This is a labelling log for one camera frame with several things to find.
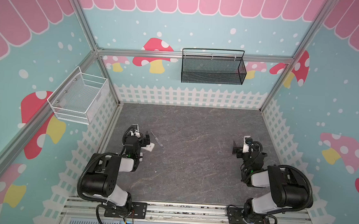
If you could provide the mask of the clear handle screwdriver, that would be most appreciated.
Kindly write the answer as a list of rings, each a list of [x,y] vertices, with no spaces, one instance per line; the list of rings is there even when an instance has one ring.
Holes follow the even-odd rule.
[[[160,147],[164,147],[163,144],[161,143],[161,141],[159,140],[159,138],[151,131],[151,134],[153,135],[153,137],[155,138],[156,142],[158,143],[158,145]]]

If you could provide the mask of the white remote control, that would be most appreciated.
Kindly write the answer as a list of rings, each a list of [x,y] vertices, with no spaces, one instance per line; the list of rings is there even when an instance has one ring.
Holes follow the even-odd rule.
[[[143,147],[143,150],[148,151],[148,152],[152,152],[152,150],[154,149],[155,144],[154,143],[150,143],[149,145],[146,145],[145,147]]]

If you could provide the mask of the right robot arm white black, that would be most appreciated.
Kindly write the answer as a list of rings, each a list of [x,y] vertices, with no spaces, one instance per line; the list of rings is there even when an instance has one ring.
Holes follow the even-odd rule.
[[[307,176],[289,165],[269,165],[264,168],[267,153],[259,141],[245,137],[243,146],[233,143],[232,154],[242,159],[241,182],[248,187],[269,189],[257,198],[249,198],[237,209],[246,224],[265,223],[270,215],[301,211],[313,205],[313,188]]]

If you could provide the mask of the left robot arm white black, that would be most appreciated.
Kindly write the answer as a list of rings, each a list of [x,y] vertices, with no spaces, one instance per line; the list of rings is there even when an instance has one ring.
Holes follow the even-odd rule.
[[[130,130],[123,137],[123,151],[95,153],[77,182],[78,196],[84,200],[100,202],[120,216],[133,211],[132,196],[117,185],[121,172],[135,172],[142,160],[141,149],[151,144],[149,134]]]

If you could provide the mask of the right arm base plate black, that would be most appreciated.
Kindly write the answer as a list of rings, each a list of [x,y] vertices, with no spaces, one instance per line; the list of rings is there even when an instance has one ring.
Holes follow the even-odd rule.
[[[251,209],[229,205],[225,212],[229,224],[270,224],[267,216],[256,214]]]

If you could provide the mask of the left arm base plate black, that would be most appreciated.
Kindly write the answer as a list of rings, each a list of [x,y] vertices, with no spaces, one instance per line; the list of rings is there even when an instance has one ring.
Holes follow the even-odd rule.
[[[105,209],[104,217],[129,218],[129,219],[145,219],[148,204],[142,202],[132,202],[132,205],[123,207],[108,207]]]

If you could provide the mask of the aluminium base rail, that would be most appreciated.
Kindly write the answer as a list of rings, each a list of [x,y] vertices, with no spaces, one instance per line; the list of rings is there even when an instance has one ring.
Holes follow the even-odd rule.
[[[230,224],[226,205],[197,204],[183,202],[145,201],[145,218],[135,222],[179,223],[179,224]],[[60,218],[96,218],[96,202],[71,197],[66,201]],[[274,215],[278,224],[313,224],[307,211]]]

